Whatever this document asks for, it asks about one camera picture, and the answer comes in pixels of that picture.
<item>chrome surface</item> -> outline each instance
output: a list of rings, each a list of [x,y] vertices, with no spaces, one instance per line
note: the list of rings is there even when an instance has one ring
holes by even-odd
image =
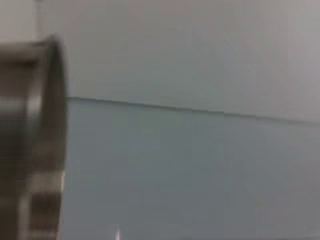
[[[54,37],[0,45],[0,238],[57,238],[66,90]]]

